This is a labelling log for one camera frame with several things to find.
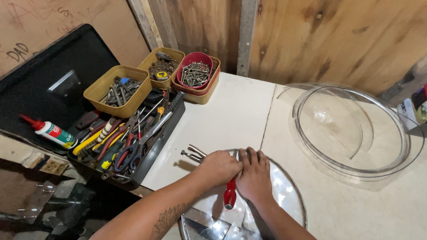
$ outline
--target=scissors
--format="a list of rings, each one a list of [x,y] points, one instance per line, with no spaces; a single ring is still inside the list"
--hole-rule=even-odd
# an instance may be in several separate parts
[[[156,123],[146,134],[141,136],[141,139],[139,141],[135,141],[132,145],[126,147],[123,149],[123,151],[120,153],[120,155],[117,157],[117,159],[121,159],[122,155],[128,154],[124,160],[123,164],[115,164],[114,165],[114,171],[117,173],[121,173],[124,171],[127,166],[130,167],[131,170],[136,169],[135,162],[137,160],[141,161],[143,157],[143,149],[144,144],[154,135],[156,132],[164,125],[164,123],[170,118],[172,112],[168,113],[164,118],[160,119],[158,123]]]

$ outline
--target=red bottle cap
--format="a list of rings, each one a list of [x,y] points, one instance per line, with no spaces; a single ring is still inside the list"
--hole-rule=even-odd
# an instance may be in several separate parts
[[[24,119],[25,121],[27,121],[29,124],[31,124],[31,127],[34,128],[34,130],[38,131],[40,129],[42,129],[46,124],[42,121],[37,121],[37,120],[33,120],[23,114],[19,114],[19,116]]]

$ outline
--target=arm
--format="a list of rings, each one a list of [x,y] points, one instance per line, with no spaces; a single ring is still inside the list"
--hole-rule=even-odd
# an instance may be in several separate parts
[[[98,230],[91,240],[159,240],[193,202],[211,187],[229,182],[243,164],[216,151],[193,172],[134,203]]]
[[[277,240],[316,240],[274,200],[270,180],[270,161],[264,153],[260,150],[257,155],[250,147],[248,151],[250,161],[245,150],[239,151],[243,171],[236,179],[236,183],[240,193],[254,204]]]

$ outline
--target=glue bottle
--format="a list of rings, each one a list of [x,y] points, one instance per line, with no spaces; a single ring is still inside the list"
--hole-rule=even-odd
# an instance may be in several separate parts
[[[19,116],[31,124],[36,134],[54,141],[66,149],[71,149],[78,143],[77,138],[51,122],[36,121],[22,114]]]

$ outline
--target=bottle label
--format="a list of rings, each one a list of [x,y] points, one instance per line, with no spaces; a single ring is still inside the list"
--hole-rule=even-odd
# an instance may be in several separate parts
[[[76,142],[76,139],[73,137],[73,135],[62,130],[60,127],[56,126],[55,124],[52,124],[45,133],[61,141],[62,146],[64,146],[67,149],[73,146],[74,143]]]

